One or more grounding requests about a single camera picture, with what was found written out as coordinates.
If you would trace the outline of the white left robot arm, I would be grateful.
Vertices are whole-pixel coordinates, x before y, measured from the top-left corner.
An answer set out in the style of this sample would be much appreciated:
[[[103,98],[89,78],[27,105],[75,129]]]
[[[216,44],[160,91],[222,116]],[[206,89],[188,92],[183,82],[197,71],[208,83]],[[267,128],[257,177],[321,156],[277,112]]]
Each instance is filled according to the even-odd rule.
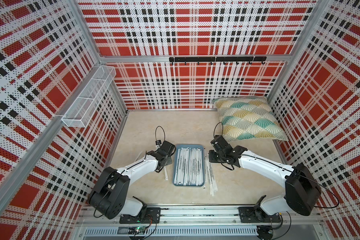
[[[156,150],[146,152],[142,159],[126,167],[105,168],[88,196],[89,205],[109,220],[118,215],[145,219],[147,204],[136,197],[128,198],[129,187],[151,172],[160,173],[175,151],[175,145],[164,141]]]

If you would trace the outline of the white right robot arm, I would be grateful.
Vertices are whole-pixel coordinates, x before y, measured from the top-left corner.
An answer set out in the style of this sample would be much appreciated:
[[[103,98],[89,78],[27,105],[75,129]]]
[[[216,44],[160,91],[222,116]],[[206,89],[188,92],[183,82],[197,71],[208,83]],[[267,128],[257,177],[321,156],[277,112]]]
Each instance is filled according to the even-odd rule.
[[[304,164],[285,165],[263,158],[242,146],[233,148],[222,135],[215,135],[211,145],[214,149],[209,151],[210,163],[219,163],[230,171],[235,168],[253,171],[284,188],[285,192],[278,196],[260,197],[250,214],[266,218],[293,211],[309,216],[315,208],[322,190]]]

